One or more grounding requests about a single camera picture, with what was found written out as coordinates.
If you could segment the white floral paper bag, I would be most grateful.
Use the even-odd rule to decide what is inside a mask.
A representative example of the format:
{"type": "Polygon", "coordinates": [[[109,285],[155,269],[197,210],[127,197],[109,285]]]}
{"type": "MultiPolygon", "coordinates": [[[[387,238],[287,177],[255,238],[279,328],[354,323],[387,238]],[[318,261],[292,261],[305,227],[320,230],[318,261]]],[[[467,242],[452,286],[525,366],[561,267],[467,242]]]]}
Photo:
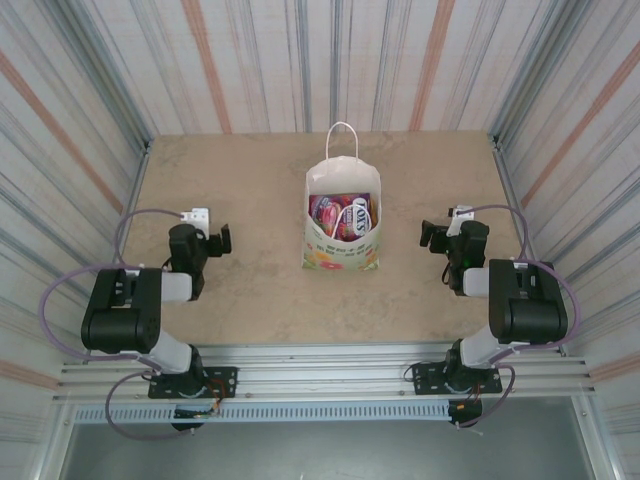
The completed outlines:
{"type": "Polygon", "coordinates": [[[326,136],[330,146],[332,132],[339,126],[349,130],[354,139],[354,153],[325,158],[306,172],[304,195],[305,231],[302,247],[302,266],[315,270],[368,271],[380,263],[382,221],[382,185],[379,171],[360,157],[359,139],[354,128],[346,122],[334,123],[326,136]],[[308,214],[310,195],[369,193],[376,204],[377,225],[365,236],[353,242],[343,242],[327,236],[308,214]]]}

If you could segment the purple Fox's candy bag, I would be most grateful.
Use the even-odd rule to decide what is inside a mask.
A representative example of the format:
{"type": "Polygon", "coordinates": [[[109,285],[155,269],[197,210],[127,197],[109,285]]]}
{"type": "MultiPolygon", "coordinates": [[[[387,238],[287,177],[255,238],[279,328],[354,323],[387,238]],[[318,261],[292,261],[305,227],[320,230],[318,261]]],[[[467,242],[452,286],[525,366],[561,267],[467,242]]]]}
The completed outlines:
{"type": "Polygon", "coordinates": [[[308,214],[327,236],[343,242],[360,239],[378,223],[369,193],[310,195],[308,214]]]}

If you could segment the metal corner post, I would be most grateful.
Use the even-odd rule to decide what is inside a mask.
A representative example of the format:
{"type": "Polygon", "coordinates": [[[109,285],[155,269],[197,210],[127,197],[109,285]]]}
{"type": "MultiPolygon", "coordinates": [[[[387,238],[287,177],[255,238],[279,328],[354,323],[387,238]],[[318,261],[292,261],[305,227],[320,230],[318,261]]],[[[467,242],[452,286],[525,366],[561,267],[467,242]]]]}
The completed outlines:
{"type": "Polygon", "coordinates": [[[522,109],[521,104],[529,96],[533,83],[542,70],[549,55],[548,51],[556,42],[564,23],[570,16],[571,0],[550,0],[542,16],[540,26],[535,30],[531,44],[525,49],[514,80],[498,111],[495,121],[489,129],[489,138],[501,141],[506,130],[515,122],[514,117],[522,109]]]}
{"type": "Polygon", "coordinates": [[[107,19],[100,9],[104,4],[109,4],[109,1],[87,0],[87,4],[88,9],[91,10],[97,42],[99,43],[99,58],[106,76],[109,92],[129,131],[142,146],[146,146],[153,138],[153,135],[150,133],[144,115],[140,112],[135,96],[128,85],[127,76],[130,72],[125,64],[122,49],[119,47],[114,34],[107,25],[107,19]]]}

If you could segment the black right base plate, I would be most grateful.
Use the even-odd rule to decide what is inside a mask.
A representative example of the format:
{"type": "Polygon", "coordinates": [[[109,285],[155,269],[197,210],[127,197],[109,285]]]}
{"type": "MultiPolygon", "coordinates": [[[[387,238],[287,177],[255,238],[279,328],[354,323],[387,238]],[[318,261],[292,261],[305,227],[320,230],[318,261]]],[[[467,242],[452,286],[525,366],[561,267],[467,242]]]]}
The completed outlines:
{"type": "Polygon", "coordinates": [[[501,378],[496,369],[449,367],[445,362],[411,366],[416,395],[474,395],[501,393],[501,378]]]}

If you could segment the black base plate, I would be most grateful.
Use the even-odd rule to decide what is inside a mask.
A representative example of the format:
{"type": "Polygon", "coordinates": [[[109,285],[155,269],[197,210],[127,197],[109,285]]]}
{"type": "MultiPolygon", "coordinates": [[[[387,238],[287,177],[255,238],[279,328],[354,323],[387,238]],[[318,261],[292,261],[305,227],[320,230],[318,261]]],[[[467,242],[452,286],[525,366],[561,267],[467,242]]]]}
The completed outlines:
{"type": "Polygon", "coordinates": [[[236,367],[204,367],[200,374],[162,374],[149,384],[151,399],[234,398],[238,383],[236,367]]]}
{"type": "Polygon", "coordinates": [[[496,369],[449,367],[445,362],[411,366],[416,395],[474,395],[501,393],[501,378],[496,369]]]}

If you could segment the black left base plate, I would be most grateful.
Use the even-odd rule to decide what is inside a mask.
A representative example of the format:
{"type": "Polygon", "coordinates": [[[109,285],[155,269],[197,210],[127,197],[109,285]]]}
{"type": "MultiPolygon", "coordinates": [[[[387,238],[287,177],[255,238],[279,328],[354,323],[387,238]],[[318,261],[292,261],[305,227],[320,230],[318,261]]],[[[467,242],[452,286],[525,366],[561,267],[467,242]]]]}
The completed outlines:
{"type": "Polygon", "coordinates": [[[238,383],[236,367],[204,367],[200,374],[162,374],[149,384],[151,399],[234,398],[238,383]]]}

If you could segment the aluminium mounting rail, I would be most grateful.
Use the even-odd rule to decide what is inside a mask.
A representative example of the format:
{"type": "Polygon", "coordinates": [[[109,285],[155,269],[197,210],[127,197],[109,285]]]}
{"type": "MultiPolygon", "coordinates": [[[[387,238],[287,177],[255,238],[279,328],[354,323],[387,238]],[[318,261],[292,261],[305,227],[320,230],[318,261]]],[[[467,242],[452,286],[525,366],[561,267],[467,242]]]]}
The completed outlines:
{"type": "MultiPolygon", "coordinates": [[[[414,394],[408,367],[445,357],[448,344],[356,343],[218,345],[199,348],[207,366],[239,370],[235,399],[245,401],[390,400],[414,394]]],[[[515,398],[591,396],[586,362],[558,350],[537,350],[507,358],[515,398]]]]}

